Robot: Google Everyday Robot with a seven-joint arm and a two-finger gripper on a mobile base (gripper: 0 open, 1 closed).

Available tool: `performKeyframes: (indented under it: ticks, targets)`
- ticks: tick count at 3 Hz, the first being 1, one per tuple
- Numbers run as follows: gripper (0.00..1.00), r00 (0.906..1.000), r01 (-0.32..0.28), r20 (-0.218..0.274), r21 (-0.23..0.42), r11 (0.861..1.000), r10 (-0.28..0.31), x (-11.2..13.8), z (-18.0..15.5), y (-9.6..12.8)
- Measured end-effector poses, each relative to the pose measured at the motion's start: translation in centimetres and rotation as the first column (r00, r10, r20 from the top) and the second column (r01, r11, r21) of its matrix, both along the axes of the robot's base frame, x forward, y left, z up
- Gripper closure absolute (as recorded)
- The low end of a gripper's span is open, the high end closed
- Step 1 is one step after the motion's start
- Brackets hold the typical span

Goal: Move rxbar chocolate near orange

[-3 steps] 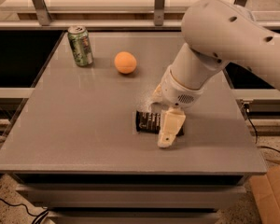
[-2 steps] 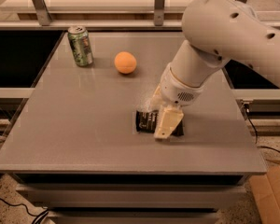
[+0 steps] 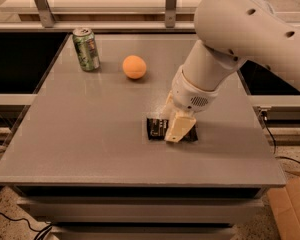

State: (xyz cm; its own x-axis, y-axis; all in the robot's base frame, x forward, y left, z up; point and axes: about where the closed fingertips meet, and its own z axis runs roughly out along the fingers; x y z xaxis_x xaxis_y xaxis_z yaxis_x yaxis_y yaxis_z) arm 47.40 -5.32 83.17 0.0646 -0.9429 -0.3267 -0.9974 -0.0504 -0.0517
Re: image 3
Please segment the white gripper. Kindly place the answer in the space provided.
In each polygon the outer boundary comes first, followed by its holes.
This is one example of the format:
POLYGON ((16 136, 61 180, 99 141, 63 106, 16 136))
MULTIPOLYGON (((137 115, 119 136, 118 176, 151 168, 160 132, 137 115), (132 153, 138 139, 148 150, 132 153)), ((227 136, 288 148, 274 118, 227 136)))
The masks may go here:
POLYGON ((172 80, 171 92, 168 93, 161 111, 161 118, 169 119, 165 140, 178 143, 196 123, 193 112, 206 110, 217 95, 217 90, 204 91, 193 86, 185 78, 183 67, 180 66, 172 80), (174 105, 182 110, 175 111, 174 105))

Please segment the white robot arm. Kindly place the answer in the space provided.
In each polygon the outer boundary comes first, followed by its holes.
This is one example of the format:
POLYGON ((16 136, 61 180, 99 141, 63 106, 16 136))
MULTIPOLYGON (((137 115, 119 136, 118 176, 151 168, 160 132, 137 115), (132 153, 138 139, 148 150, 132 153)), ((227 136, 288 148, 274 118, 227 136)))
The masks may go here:
POLYGON ((198 40, 172 80, 161 117, 165 140, 179 142, 221 83, 248 60, 300 91, 300 28, 277 18, 262 0, 202 0, 194 14, 198 40))

